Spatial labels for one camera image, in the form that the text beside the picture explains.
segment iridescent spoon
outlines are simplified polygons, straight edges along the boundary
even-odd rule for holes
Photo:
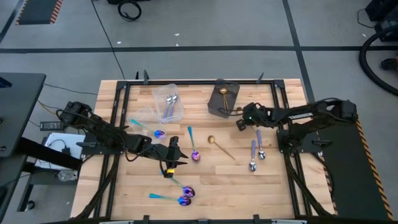
[[[192,159],[195,162],[199,162],[200,161],[200,154],[195,148],[195,143],[193,143],[193,134],[192,134],[192,127],[191,126],[188,126],[188,132],[189,132],[189,136],[191,136],[191,142],[192,142],[192,148],[193,148],[193,152],[192,152],[191,157],[192,157]]]
[[[191,204],[191,199],[188,198],[187,196],[181,196],[179,198],[170,198],[170,197],[164,197],[164,196],[157,195],[157,194],[149,194],[149,198],[161,198],[161,199],[166,199],[166,200],[176,200],[182,206],[187,206],[187,205]]]
[[[176,183],[178,186],[180,186],[182,188],[182,192],[183,192],[184,196],[187,196],[187,197],[190,197],[190,198],[195,196],[195,191],[193,190],[193,188],[191,188],[190,186],[184,186],[184,185],[180,184],[174,178],[170,178],[170,179],[174,183]]]
[[[138,126],[140,126],[140,127],[142,127],[142,128],[146,128],[146,129],[148,129],[149,131],[152,131],[157,139],[162,139],[162,138],[165,138],[165,137],[166,137],[164,131],[162,131],[162,130],[156,130],[156,131],[154,131],[154,130],[152,130],[151,128],[148,128],[147,126],[144,126],[143,124],[138,123],[138,121],[136,121],[135,119],[132,119],[132,120],[131,120],[131,123],[136,124],[136,125],[138,125]]]

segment gray floor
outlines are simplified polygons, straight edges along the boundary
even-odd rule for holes
[[[17,0],[0,1],[0,30]],[[289,0],[301,46],[361,46],[374,33],[356,22],[356,11],[369,0]],[[123,21],[116,6],[95,2],[113,47],[175,47],[268,45],[293,46],[281,0],[151,0],[140,2],[143,14],[137,22]],[[361,20],[367,21],[362,14]],[[385,45],[375,41],[373,45]],[[52,25],[16,26],[15,20],[0,49],[107,48],[109,43],[90,0],[63,2]],[[398,87],[395,72],[383,72],[378,63],[395,52],[368,53],[368,61],[384,80]],[[217,50],[184,52],[117,52],[127,79],[146,69],[154,78],[302,78],[294,51]],[[359,116],[394,215],[398,216],[396,174],[398,139],[395,128],[398,98],[375,86],[362,72],[358,52],[304,52],[308,76],[316,99],[335,96],[350,99]],[[101,80],[122,79],[112,53],[0,54],[1,72],[47,75],[46,83],[78,91],[96,92]],[[96,97],[45,86],[40,100],[63,107],[68,101],[95,105]],[[57,118],[36,105],[35,123]],[[35,140],[48,135],[28,124],[24,136]],[[34,210],[18,213],[16,206],[25,179],[21,179],[3,223],[44,223],[66,220],[74,187],[35,187]]]

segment wooden tabletop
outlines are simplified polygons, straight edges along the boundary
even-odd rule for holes
[[[96,102],[95,113],[108,122],[116,82],[102,81]],[[285,86],[290,107],[306,103],[299,79],[287,79]],[[155,110],[151,91],[156,87],[133,86],[127,115],[143,106],[151,106]],[[250,148],[251,141],[257,140],[256,134],[251,128],[242,132],[237,129],[235,121],[239,116],[224,119],[208,113],[207,102],[213,87],[178,86],[184,117],[175,123],[165,124],[167,139],[162,144],[167,146],[171,136],[178,136],[178,145],[186,155],[192,153],[187,127],[193,128],[195,146],[201,154],[201,161],[194,163],[191,159],[181,159],[188,164],[178,166],[174,176],[181,184],[195,189],[196,196],[192,198],[192,204],[182,207],[171,200],[149,198],[150,193],[179,197],[182,189],[160,175],[158,161],[138,158],[134,162],[128,162],[123,156],[116,182],[111,217],[113,220],[142,220],[144,215],[150,215],[151,220],[252,219],[254,214],[259,214],[260,218],[294,217],[284,159],[276,140],[276,129],[259,128],[267,157],[260,160],[256,155],[257,171],[251,172],[248,166],[251,160]],[[119,105],[122,105],[123,95],[122,93]],[[250,102],[274,107],[271,89],[264,88],[264,85],[241,85],[235,108]],[[121,109],[116,124],[119,124],[120,114]],[[132,129],[128,128],[127,132],[132,133]],[[209,135],[214,135],[216,142],[227,149],[236,160],[232,160],[216,145],[209,144]],[[333,213],[323,166],[309,154],[302,154],[301,158],[308,188],[323,207]],[[103,156],[94,156],[83,164],[71,217],[78,215],[97,191],[102,161]],[[300,211],[304,213],[302,196],[299,190],[297,192]],[[102,215],[107,197],[106,192],[101,207]]]

